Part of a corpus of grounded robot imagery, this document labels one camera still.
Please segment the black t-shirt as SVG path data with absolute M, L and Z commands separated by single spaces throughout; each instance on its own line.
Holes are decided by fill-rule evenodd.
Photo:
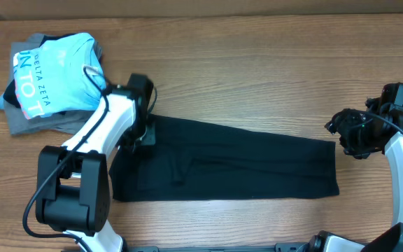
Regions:
M 318 199 L 339 194 L 335 144 L 151 115 L 155 144 L 120 149 L 113 199 Z

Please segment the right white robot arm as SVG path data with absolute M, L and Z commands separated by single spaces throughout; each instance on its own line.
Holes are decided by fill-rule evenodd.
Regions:
M 385 155 L 393 191 L 392 226 L 368 244 L 321 231 L 299 250 L 403 252 L 403 107 L 386 105 L 375 111 L 346 108 L 335 114 L 325 128 L 340 134 L 347 155 L 356 159 L 376 152 Z

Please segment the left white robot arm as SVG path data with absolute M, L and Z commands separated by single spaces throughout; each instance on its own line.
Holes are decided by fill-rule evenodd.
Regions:
M 71 238 L 81 251 L 127 251 L 108 221 L 111 194 L 107 160 L 117 147 L 135 148 L 149 133 L 146 121 L 157 97 L 146 81 L 109 86 L 81 130 L 62 146 L 45 146 L 38 157 L 36 192 L 24 210 L 53 229 L 52 238 Z

